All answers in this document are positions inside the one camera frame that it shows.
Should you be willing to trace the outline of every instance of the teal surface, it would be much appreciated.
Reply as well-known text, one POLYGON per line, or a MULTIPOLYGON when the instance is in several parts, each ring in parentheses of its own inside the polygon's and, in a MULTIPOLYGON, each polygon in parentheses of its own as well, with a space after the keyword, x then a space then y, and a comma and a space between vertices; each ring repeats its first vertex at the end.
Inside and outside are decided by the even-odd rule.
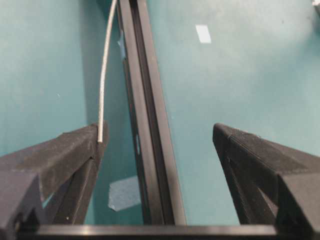
MULTIPOLYGON (((0 0, 0 156, 98 121, 110 3, 0 0)), ((87 224, 143 222, 140 205, 108 208, 109 184, 137 174, 119 37, 115 17, 104 116, 109 145, 87 224)))
POLYGON ((320 18, 311 0, 148 0, 148 9, 187 223, 237 224, 213 125, 320 155, 320 18))

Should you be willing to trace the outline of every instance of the white cable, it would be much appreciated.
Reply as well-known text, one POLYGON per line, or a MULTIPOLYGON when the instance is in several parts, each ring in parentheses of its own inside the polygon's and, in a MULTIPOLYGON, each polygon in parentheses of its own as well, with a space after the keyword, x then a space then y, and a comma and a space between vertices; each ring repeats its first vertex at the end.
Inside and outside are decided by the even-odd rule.
POLYGON ((104 103, 105 103, 105 79, 108 63, 109 43, 112 30, 112 23, 116 10, 117 0, 112 0, 111 9, 109 13, 108 23, 106 27, 104 52, 100 76, 100 93, 99 93, 99 117, 98 117, 98 143, 103 142, 103 129, 104 129, 104 103))

